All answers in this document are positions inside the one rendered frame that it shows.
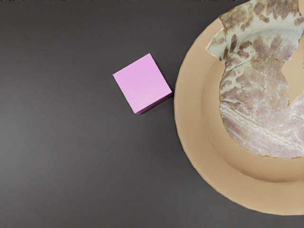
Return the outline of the pink cube block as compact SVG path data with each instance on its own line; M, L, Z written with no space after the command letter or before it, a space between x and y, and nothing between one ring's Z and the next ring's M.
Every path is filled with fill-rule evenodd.
M142 114L172 96L151 54L113 74L134 114Z

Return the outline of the tan plate with marbled print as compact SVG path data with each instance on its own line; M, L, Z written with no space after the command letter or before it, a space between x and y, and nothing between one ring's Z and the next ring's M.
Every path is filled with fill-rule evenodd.
M195 40L174 96L181 144L215 190L304 215L304 0L251 0Z

